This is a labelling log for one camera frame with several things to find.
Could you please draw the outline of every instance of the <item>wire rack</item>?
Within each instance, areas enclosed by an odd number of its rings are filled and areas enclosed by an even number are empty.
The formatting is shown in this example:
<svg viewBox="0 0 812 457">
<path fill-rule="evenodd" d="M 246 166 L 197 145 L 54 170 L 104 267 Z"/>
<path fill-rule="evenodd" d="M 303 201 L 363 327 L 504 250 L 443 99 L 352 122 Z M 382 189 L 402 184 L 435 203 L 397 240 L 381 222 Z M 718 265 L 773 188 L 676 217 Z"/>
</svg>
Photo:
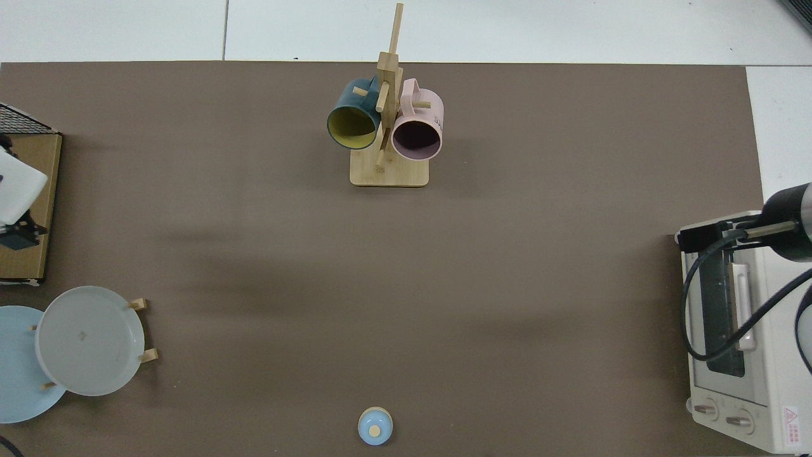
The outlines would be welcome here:
<svg viewBox="0 0 812 457">
<path fill-rule="evenodd" d="M 6 135 L 36 135 L 40 133 L 56 133 L 56 131 L 28 114 L 0 103 L 0 133 Z"/>
</svg>

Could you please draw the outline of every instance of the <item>blue lid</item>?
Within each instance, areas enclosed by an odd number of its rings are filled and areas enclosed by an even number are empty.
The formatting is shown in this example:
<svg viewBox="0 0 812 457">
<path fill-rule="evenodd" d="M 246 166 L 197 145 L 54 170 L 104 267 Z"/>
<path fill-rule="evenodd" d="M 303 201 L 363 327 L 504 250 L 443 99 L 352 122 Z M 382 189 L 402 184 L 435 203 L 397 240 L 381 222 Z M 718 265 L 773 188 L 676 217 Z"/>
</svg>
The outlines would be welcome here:
<svg viewBox="0 0 812 457">
<path fill-rule="evenodd" d="M 371 407 L 358 420 L 358 434 L 366 444 L 379 446 L 392 436 L 392 416 L 381 407 Z"/>
<path fill-rule="evenodd" d="M 65 393 L 42 371 L 34 349 L 36 333 L 30 329 L 40 323 L 42 311 L 29 307 L 0 307 L 0 424 L 14 424 L 39 416 Z"/>
</svg>

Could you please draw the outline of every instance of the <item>plate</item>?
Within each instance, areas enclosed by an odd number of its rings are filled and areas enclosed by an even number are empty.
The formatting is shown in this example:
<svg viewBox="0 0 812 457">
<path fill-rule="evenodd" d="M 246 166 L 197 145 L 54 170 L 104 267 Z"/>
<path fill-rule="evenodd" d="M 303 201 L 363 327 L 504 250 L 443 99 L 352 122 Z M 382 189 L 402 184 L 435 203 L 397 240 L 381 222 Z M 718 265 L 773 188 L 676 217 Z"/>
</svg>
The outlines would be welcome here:
<svg viewBox="0 0 812 457">
<path fill-rule="evenodd" d="M 59 295 L 37 329 L 37 358 L 53 382 L 79 395 L 106 395 L 127 384 L 144 354 L 144 328 L 128 301 L 83 285 Z"/>
<path fill-rule="evenodd" d="M 37 362 L 34 349 L 42 311 L 29 307 L 0 307 L 0 424 L 14 424 L 48 411 L 65 393 L 59 385 L 47 390 L 50 381 Z"/>
</svg>

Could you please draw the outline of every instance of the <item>mug handle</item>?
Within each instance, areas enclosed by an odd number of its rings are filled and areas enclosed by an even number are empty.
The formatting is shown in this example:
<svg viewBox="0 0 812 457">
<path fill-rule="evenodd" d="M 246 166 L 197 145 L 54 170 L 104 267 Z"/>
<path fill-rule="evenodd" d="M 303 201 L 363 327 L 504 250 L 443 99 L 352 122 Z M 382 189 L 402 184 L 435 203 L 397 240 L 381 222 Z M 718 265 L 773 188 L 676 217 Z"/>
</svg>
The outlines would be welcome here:
<svg viewBox="0 0 812 457">
<path fill-rule="evenodd" d="M 418 92 L 420 92 L 420 87 L 417 85 L 417 80 L 415 78 L 409 78 L 404 81 L 404 90 L 400 93 L 400 110 L 404 113 L 404 115 L 414 115 L 412 97 Z"/>
</svg>

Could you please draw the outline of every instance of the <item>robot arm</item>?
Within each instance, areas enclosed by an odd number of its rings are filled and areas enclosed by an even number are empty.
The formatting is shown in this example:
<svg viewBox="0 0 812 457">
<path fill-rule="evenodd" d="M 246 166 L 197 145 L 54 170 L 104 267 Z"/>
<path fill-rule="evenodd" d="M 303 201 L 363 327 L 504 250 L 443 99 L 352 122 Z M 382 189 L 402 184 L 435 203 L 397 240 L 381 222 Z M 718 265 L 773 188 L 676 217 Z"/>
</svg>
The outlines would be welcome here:
<svg viewBox="0 0 812 457">
<path fill-rule="evenodd" d="M 12 250 L 37 246 L 47 230 L 37 225 L 29 208 L 48 177 L 19 161 L 11 139 L 0 135 L 0 244 Z"/>
</svg>

